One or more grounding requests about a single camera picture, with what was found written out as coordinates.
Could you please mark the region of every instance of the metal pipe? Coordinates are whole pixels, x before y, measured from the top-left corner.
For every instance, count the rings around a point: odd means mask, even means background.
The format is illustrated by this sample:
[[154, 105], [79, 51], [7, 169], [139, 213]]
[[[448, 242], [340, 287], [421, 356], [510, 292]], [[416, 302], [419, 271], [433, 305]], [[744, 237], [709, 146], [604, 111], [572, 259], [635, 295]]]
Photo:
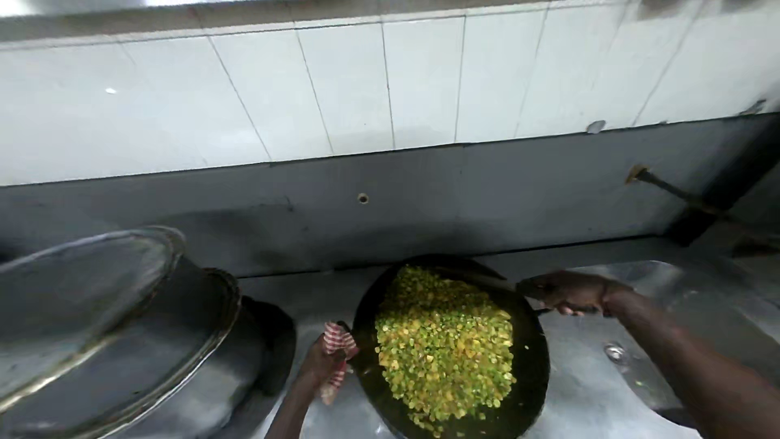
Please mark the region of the metal pipe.
[[661, 178], [650, 172], [650, 169], [645, 165], [634, 165], [631, 167], [629, 176], [626, 178], [626, 184], [631, 184], [634, 181], [643, 181], [645, 183], [652, 184], [655, 187], [659, 187], [669, 194], [672, 194], [683, 200], [689, 207], [708, 213], [717, 217], [719, 220], [734, 226], [737, 230], [744, 233], [754, 241], [780, 249], [780, 243], [773, 241], [773, 237], [769, 234], [755, 231], [752, 226], [745, 224], [742, 220], [735, 218], [725, 210], [708, 205], [702, 201], [701, 198], [690, 194], [689, 192], [685, 192], [673, 184], [663, 181]]

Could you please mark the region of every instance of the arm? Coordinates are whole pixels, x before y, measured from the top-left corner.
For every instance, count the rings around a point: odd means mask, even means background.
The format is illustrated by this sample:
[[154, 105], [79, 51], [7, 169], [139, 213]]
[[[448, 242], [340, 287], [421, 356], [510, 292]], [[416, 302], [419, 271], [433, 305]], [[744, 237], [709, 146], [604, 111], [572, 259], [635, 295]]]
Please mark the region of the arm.
[[298, 376], [292, 382], [265, 434], [265, 439], [299, 439], [309, 404], [314, 400], [320, 386], [344, 361], [344, 357], [344, 351], [326, 354], [322, 335], [311, 345]]
[[780, 391], [718, 354], [632, 288], [604, 277], [558, 272], [532, 281], [548, 306], [596, 307], [616, 317], [658, 366], [703, 437], [780, 437]]

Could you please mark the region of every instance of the dark wall base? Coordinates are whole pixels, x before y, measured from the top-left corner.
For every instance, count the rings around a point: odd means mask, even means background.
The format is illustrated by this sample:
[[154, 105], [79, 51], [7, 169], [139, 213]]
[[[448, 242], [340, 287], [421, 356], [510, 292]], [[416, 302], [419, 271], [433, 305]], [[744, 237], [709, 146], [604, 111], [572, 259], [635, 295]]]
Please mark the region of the dark wall base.
[[[144, 224], [237, 276], [661, 233], [778, 115], [0, 188], [0, 255]], [[358, 195], [368, 195], [361, 204]]]

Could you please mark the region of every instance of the green peas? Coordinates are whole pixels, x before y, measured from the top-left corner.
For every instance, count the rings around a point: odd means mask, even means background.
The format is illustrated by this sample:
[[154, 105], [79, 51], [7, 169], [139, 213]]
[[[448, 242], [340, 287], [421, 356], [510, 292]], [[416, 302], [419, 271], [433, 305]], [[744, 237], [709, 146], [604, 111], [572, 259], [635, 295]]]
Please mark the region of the green peas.
[[393, 280], [376, 320], [379, 364], [411, 420], [438, 436], [451, 416], [499, 407], [511, 374], [512, 324], [487, 293], [406, 266]]

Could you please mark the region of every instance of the large pot lid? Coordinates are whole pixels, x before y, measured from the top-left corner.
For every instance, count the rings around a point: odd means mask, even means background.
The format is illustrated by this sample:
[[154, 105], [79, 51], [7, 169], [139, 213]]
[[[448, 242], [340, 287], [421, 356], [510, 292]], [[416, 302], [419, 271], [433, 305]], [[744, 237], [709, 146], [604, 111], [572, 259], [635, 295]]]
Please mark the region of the large pot lid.
[[0, 265], [0, 412], [104, 347], [154, 295], [183, 237], [125, 230]]

